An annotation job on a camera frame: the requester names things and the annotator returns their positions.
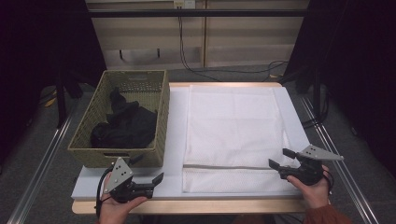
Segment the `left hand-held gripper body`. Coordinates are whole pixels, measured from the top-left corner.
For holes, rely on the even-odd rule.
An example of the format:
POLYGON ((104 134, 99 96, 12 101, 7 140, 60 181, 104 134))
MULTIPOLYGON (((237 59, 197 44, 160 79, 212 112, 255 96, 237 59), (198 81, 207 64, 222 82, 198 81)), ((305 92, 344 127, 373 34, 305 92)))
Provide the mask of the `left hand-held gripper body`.
POLYGON ((104 186, 116 202, 127 203, 137 197, 150 199, 153 196, 154 184, 138 184, 133 181, 134 172, 123 158, 117 158, 111 171, 111 176, 104 186))

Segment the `aluminium floor rail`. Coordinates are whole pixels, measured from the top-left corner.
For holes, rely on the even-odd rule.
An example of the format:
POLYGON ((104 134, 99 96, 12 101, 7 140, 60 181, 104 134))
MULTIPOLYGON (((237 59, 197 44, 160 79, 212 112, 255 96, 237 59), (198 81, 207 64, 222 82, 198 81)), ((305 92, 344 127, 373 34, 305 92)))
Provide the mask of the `aluminium floor rail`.
MULTIPOLYGON (((325 126, 322 123, 314 125, 315 130, 318 133, 318 136, 324 146, 325 149, 328 149, 330 152, 339 154, 338 149, 336 148, 333 140, 329 136, 325 126)), ((339 174, 346 191, 349 194, 350 199, 356 206, 362 221, 364 224, 379 224, 370 204, 368 203, 366 197, 362 193, 360 187, 357 185, 352 174, 349 172, 347 165, 344 161, 334 161, 333 165, 335 166, 335 170, 339 174)))
POLYGON ((35 198, 39 194, 43 181, 50 169, 50 165, 58 151, 58 148, 64 136, 66 135, 70 123, 72 122, 75 114, 78 101, 73 101, 66 109, 66 116, 64 121, 59 123, 54 130, 51 130, 52 136, 50 142, 44 146, 45 152, 40 157, 40 163, 35 169, 33 174, 28 177, 28 185, 18 199, 18 202, 10 215, 7 224, 23 224, 29 214, 35 198))

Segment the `black horizontal bar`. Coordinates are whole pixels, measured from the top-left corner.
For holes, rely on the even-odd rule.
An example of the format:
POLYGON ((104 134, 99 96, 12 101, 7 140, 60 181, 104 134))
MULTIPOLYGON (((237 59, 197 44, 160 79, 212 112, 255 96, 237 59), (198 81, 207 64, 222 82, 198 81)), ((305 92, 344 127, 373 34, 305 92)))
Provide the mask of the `black horizontal bar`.
POLYGON ((90 9, 92 18, 304 17, 306 9, 90 9))

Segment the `white mesh laundry bag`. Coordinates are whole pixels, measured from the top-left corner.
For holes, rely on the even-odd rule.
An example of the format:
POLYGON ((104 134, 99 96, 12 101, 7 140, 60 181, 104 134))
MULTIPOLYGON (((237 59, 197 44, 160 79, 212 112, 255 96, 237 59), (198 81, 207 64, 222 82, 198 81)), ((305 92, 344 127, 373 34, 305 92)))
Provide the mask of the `white mesh laundry bag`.
POLYGON ((290 145, 274 88, 191 86, 183 161, 186 193, 288 193, 269 160, 290 145))

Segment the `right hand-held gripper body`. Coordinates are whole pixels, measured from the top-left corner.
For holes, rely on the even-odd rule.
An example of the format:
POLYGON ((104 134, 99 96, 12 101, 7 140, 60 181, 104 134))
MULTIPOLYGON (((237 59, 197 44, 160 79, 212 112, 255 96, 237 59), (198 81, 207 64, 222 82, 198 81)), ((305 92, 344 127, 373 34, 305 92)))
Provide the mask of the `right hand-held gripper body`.
POLYGON ((343 156, 334 154, 320 147, 309 145, 300 152, 296 152, 295 158, 300 166, 298 168, 280 166, 278 173, 281 179, 288 175, 295 176, 307 186, 315 185, 322 178, 322 163, 324 161, 342 161, 343 156))

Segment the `green woven basket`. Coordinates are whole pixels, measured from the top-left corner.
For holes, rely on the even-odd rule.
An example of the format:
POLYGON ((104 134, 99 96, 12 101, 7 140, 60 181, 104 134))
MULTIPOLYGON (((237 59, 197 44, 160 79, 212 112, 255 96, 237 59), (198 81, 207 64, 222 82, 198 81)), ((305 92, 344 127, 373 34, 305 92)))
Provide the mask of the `green woven basket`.
POLYGON ((141 155, 136 166, 161 167, 170 100, 168 75, 164 70, 106 70, 93 94, 68 151, 87 168, 105 168, 118 157, 125 160, 141 155), (137 101, 157 115, 154 139, 143 148, 95 147, 93 128, 112 112, 110 93, 117 89, 128 103, 137 101))

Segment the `person's right hand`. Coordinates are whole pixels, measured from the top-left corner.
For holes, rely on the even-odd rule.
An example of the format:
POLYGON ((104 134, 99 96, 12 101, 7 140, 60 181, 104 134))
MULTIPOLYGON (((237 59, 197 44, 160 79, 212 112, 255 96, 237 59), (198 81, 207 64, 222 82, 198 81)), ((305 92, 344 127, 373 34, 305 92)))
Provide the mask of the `person's right hand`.
POLYGON ((323 165, 322 169, 322 178, 312 186, 305 185, 295 176, 287 176, 287 180, 302 193, 308 208, 316 209, 329 204, 329 168, 323 165))

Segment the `black curtain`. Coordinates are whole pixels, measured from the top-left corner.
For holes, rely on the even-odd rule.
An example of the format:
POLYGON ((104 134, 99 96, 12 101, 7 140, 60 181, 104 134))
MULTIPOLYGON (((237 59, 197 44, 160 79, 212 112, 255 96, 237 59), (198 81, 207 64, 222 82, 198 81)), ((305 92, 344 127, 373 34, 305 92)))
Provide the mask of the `black curtain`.
POLYGON ((0 0, 0 164, 54 85, 78 98, 106 70, 86 0, 0 0))
POLYGON ((285 77, 319 77, 396 177, 396 0, 309 0, 285 77))

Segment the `person's left hand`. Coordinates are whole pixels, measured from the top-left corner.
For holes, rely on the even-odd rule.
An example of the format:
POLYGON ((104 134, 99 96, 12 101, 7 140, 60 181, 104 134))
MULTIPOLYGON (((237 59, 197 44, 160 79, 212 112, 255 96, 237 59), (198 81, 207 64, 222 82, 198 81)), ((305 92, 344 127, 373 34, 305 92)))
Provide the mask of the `person's left hand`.
POLYGON ((100 216, 96 224, 125 224, 129 213, 147 200, 146 197, 137 197, 127 203, 118 203, 109 193, 103 192, 100 216))

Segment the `white wall socket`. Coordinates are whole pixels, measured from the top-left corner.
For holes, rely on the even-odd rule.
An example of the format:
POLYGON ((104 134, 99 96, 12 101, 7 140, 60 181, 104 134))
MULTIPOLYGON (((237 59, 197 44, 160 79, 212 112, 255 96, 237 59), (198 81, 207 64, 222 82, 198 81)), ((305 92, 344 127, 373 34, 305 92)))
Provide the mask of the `white wall socket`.
POLYGON ((176 9, 195 9, 195 0, 174 0, 174 8, 176 9))

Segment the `black garment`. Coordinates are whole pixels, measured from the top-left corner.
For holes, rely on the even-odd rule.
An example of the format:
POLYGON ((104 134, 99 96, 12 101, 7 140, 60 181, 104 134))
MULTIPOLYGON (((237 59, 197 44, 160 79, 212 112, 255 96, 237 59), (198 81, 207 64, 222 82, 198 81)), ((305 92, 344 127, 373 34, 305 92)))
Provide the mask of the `black garment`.
POLYGON ((109 98, 112 113, 106 115, 106 122, 100 122, 92 129, 92 147, 147 147, 155 137, 157 113, 141 106, 138 101, 127 102, 118 88, 109 98))

